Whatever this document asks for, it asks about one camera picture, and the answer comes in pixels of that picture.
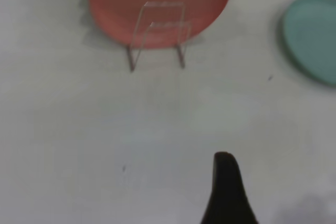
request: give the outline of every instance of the stand leg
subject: stand leg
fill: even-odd
[[[129,64],[130,64],[130,70],[131,70],[131,72],[134,72],[135,64],[134,64],[134,60],[133,60],[132,49],[131,49],[130,46],[127,46],[127,56],[128,56],[128,61],[129,61]]]
[[[177,56],[180,61],[181,68],[185,68],[184,54],[182,53],[181,45],[176,45]]]

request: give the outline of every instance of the teal plate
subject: teal plate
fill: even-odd
[[[336,84],[336,0],[296,0],[282,20],[283,40],[313,78]]]

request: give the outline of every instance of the plate stand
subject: plate stand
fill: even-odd
[[[137,36],[140,21],[141,21],[141,18],[143,16],[143,12],[146,8],[181,8],[181,17],[180,17],[180,20],[178,22],[155,22],[155,21],[153,21],[147,27],[147,29],[145,30],[145,32],[143,34],[140,48],[134,48],[135,37]],[[181,35],[182,35],[183,28],[187,28],[187,35],[186,35],[186,40],[185,41],[188,41],[189,38],[190,38],[192,25],[191,25],[190,22],[186,22],[184,20],[184,16],[185,16],[185,4],[183,2],[146,2],[141,7],[141,10],[140,10],[139,15],[138,15],[138,20],[136,21],[135,29],[134,29],[134,32],[133,32],[133,37],[132,37],[131,44],[127,46],[127,52],[128,52],[128,58],[129,58],[131,72],[133,72],[135,70],[135,67],[137,66],[137,63],[138,63],[138,59],[140,57],[140,54],[141,54],[141,52],[144,48],[148,32],[153,28],[161,28],[161,29],[164,29],[164,28],[166,28],[166,29],[170,28],[171,29],[171,28],[174,28],[174,27],[179,28],[178,29],[179,30],[178,35],[177,35],[177,44],[174,47],[177,50],[177,55],[178,55],[178,58],[179,58],[179,61],[180,61],[181,68],[185,68],[184,56],[185,56],[186,49],[187,49],[187,43],[186,42],[181,43]],[[134,52],[135,49],[138,49],[139,51],[138,51],[137,55],[134,57],[133,52]]]

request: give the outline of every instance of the plate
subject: plate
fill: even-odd
[[[313,78],[336,84],[336,0],[296,0],[282,33],[291,56]]]
[[[202,32],[221,14],[228,0],[89,0],[90,10],[96,24],[110,37],[125,45],[131,43],[140,10],[147,2],[164,2],[168,5],[183,3],[185,7],[184,20],[190,24],[190,37],[193,37]],[[156,24],[179,22],[182,9],[181,5],[174,4],[165,8],[144,8],[139,27],[134,35],[134,46],[140,46],[144,33],[152,22]],[[186,40],[187,26],[151,28],[148,31],[144,47],[174,46],[177,43],[179,33],[181,33],[181,41]]]

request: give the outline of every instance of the clear acrylic stand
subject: clear acrylic stand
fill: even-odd
[[[180,21],[178,21],[178,22],[152,22],[148,26],[146,31],[144,32],[139,51],[138,51],[136,57],[134,58],[134,56],[133,56],[133,51],[135,49],[134,48],[134,41],[135,41],[135,37],[138,33],[140,21],[141,21],[143,11],[145,10],[145,8],[171,8],[171,7],[180,7],[181,8]],[[145,45],[148,32],[152,28],[173,28],[173,27],[178,27],[179,28],[178,35],[177,35],[178,36],[177,37],[177,44],[175,45],[175,48],[177,50],[177,55],[178,55],[178,58],[179,58],[179,61],[180,61],[181,68],[185,68],[184,56],[185,56],[186,49],[187,49],[187,43],[186,42],[190,38],[192,25],[191,25],[190,22],[184,21],[184,16],[185,16],[185,4],[183,2],[147,2],[141,7],[141,10],[140,10],[139,16],[138,16],[138,20],[136,21],[136,25],[135,25],[135,29],[134,29],[131,44],[127,47],[131,72],[133,72],[135,70],[135,67],[137,66],[138,59],[139,59],[140,54],[141,54],[141,52],[143,50],[143,47]],[[187,36],[186,36],[186,42],[184,43],[184,48],[182,49],[181,35],[182,35],[182,30],[183,30],[184,27],[187,28]]]

